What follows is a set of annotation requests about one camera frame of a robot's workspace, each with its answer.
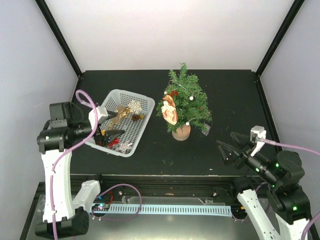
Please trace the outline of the white plastic basket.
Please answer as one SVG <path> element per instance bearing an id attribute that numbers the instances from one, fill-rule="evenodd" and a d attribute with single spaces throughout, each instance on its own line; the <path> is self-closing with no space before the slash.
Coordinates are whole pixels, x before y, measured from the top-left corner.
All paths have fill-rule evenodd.
<path id="1" fill-rule="evenodd" d="M 142 110 L 139 114 L 144 115 L 142 120 L 133 121 L 132 115 L 134 113 L 132 110 L 130 113 L 125 112 L 125 108 L 128 107 L 128 104 L 131 102 L 131 100 L 139 101 L 141 103 Z M 119 143 L 129 141 L 130 143 L 133 143 L 132 149 L 127 150 L 126 153 L 123 154 L 119 151 L 115 151 L 119 144 L 115 145 L 112 149 L 109 149 L 107 146 L 96 145 L 94 139 L 88 140 L 86 145 L 115 156 L 124 158 L 132 156 L 151 117 L 155 107 L 155 101 L 152 98 L 142 94 L 114 89 L 111 90 L 107 95 L 102 103 L 102 106 L 109 111 L 118 112 L 121 116 L 119 118 L 109 119 L 101 123 L 101 130 L 125 130 L 125 133 L 118 137 Z"/>

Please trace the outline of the small green christmas tree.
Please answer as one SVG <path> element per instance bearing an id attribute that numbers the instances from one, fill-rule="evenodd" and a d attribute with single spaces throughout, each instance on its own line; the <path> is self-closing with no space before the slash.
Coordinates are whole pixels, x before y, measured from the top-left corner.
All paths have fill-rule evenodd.
<path id="1" fill-rule="evenodd" d="M 185 141 L 191 134 L 191 127 L 199 129 L 203 135 L 208 136 L 212 122 L 212 113 L 209 110 L 208 96 L 199 84 L 199 78 L 195 74 L 188 74 L 186 63 L 180 64 L 179 71 L 171 69 L 168 73 L 169 82 L 163 91 L 163 97 L 170 95 L 171 91 L 177 91 L 173 96 L 178 121 L 176 125 L 168 123 L 162 114 L 161 107 L 163 97 L 158 102 L 157 116 L 161 117 L 167 126 L 167 130 L 177 141 Z"/>

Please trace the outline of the wooden bauble ornament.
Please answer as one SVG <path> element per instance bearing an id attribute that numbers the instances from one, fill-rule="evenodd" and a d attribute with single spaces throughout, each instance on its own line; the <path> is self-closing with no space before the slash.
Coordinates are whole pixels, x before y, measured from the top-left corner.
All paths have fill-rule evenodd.
<path id="1" fill-rule="evenodd" d="M 178 113 L 173 98 L 170 95 L 166 95 L 162 98 L 163 106 L 161 112 L 163 118 L 171 125 L 176 125 L 178 122 Z"/>

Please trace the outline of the red berry sprig ornament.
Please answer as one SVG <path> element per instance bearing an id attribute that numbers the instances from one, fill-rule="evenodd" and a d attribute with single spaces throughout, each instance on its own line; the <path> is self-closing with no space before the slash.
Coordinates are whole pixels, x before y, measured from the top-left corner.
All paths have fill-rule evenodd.
<path id="1" fill-rule="evenodd" d="M 173 90 L 170 92 L 170 96 L 173 97 L 173 96 L 177 96 L 178 95 L 178 92 Z"/>

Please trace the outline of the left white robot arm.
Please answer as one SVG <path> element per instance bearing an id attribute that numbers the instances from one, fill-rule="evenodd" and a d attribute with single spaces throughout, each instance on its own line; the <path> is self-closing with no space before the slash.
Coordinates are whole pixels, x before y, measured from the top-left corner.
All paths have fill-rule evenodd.
<path id="1" fill-rule="evenodd" d="M 116 111 L 96 106 L 88 120 L 74 121 L 71 102 L 52 103 L 50 119 L 37 137 L 45 172 L 45 204 L 42 223 L 35 234 L 49 240 L 85 235 L 89 229 L 89 211 L 95 199 L 108 192 L 98 179 L 82 183 L 75 197 L 71 193 L 70 166 L 72 148 L 84 139 L 93 138 L 101 147 L 109 145 L 124 130 L 100 130 L 100 125 L 117 117 Z"/>

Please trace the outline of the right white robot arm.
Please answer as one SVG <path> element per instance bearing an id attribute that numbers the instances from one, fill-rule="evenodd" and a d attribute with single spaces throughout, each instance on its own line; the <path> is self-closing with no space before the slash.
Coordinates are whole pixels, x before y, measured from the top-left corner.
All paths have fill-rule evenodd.
<path id="1" fill-rule="evenodd" d="M 218 141 L 223 162 L 236 169 L 246 166 L 268 186 L 268 202 L 275 213 L 279 231 L 276 231 L 258 200 L 257 190 L 246 177 L 239 177 L 228 187 L 228 198 L 240 202 L 261 240 L 306 240 L 312 225 L 320 215 L 311 216 L 311 204 L 299 182 L 305 175 L 302 160 L 296 150 L 315 155 L 319 152 L 297 145 L 284 144 L 266 138 L 266 130 L 259 126 L 246 136 L 230 134 L 236 142 L 232 146 Z"/>

